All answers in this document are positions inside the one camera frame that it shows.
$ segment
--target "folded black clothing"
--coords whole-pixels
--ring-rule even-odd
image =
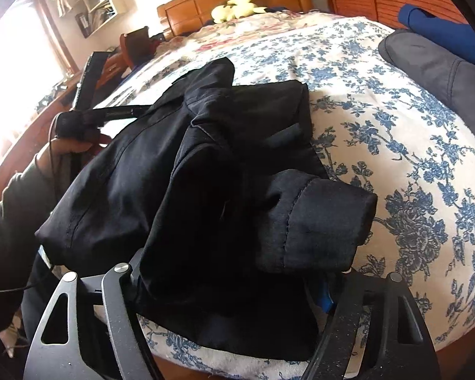
[[[376,195],[328,180],[307,86],[232,86],[223,58],[176,80],[76,177],[37,232],[55,264],[106,273],[144,247],[136,312],[208,348],[303,361],[303,273],[347,270]]]
[[[383,59],[453,110],[475,135],[475,65],[410,30],[378,45]]]

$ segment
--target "window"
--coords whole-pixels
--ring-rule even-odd
[[[48,26],[36,0],[17,0],[0,19],[0,156],[51,87],[74,73],[54,49]]]

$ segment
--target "human hand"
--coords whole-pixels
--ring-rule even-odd
[[[57,167],[60,156],[68,153],[88,152],[92,157],[96,156],[103,147],[100,144],[109,144],[112,138],[101,134],[97,144],[79,141],[71,138],[55,138],[51,140],[51,153],[49,152],[49,143],[47,143],[37,154],[37,167],[47,178],[53,178],[51,167]]]

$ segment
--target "stuffed animal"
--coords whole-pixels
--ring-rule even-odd
[[[266,7],[257,7],[252,0],[229,0],[226,5],[219,5],[211,12],[211,17],[216,24],[251,16],[254,13],[264,13]]]

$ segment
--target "white bedspread with blue flowers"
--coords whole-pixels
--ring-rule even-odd
[[[381,277],[399,272],[441,349],[475,326],[475,137],[380,57],[376,48],[390,28],[362,17],[328,16],[320,23],[195,54],[188,43],[164,47],[112,105],[152,104],[180,75],[224,56],[236,67],[235,85],[308,84],[313,145],[330,176],[378,195],[375,222],[354,268]],[[349,374],[362,354],[367,317]],[[193,369],[297,380],[307,366],[208,350],[140,321],[153,354]]]

